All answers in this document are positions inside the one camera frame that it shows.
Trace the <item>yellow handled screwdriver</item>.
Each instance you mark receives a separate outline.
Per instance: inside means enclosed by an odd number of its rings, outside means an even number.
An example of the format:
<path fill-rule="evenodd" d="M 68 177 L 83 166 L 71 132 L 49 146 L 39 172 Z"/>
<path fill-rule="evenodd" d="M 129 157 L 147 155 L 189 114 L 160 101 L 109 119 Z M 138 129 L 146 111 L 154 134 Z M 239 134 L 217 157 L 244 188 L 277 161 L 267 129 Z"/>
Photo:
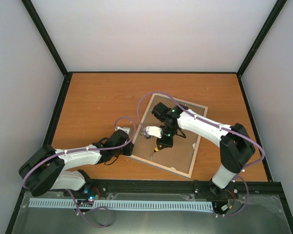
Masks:
<path fill-rule="evenodd" d="M 154 150 L 153 150 L 153 152 L 150 155 L 150 160 L 153 160 L 155 153 L 157 153 L 158 151 L 159 151 L 159 148 L 158 147 L 155 147 Z"/>

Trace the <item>blue wooden picture frame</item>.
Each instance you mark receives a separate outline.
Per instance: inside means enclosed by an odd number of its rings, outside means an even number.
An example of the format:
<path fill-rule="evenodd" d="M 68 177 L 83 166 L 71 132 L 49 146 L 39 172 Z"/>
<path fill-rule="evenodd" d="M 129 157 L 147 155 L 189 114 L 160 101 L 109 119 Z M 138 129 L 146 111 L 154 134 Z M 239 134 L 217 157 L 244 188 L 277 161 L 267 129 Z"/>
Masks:
<path fill-rule="evenodd" d="M 201 149 L 201 137 L 195 133 L 184 130 L 186 138 L 175 136 L 173 138 L 173 147 L 162 149 L 153 153 L 156 147 L 156 137 L 146 139 L 143 127 L 156 126 L 162 123 L 151 114 L 153 107 L 159 102 L 169 108 L 175 106 L 175 103 L 168 97 L 161 94 L 153 94 L 141 118 L 142 126 L 137 128 L 134 136 L 134 148 L 131 158 L 143 163 L 161 168 L 163 170 L 190 178 L 193 172 L 197 154 Z"/>

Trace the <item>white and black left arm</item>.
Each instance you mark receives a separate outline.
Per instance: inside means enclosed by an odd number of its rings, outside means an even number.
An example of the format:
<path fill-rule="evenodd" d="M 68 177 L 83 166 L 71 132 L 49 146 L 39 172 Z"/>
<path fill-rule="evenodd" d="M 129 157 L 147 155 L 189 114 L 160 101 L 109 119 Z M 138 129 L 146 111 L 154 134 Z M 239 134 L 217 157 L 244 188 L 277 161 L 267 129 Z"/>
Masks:
<path fill-rule="evenodd" d="M 20 167 L 23 187 L 34 197 L 58 189 L 70 189 L 87 196 L 92 190 L 90 177 L 85 171 L 72 168 L 107 164 L 120 155 L 130 156 L 134 144 L 129 134 L 130 128 L 116 127 L 111 137 L 85 147 L 62 150 L 44 145 Z"/>

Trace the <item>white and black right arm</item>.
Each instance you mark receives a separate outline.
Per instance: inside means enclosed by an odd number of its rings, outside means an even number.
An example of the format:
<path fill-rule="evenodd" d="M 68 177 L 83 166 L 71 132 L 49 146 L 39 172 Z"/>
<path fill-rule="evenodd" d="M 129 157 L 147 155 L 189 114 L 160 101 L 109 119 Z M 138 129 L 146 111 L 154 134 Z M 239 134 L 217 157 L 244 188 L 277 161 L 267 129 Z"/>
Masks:
<path fill-rule="evenodd" d="M 255 147 L 241 124 L 221 124 L 181 104 L 169 108 L 160 102 L 153 107 L 151 113 L 161 122 L 159 127 L 145 128 L 147 138 L 157 138 L 154 152 L 171 148 L 174 136 L 186 138 L 185 130 L 211 141 L 220 149 L 221 164 L 208 188 L 213 197 L 223 195 L 229 183 L 244 169 L 255 153 Z"/>

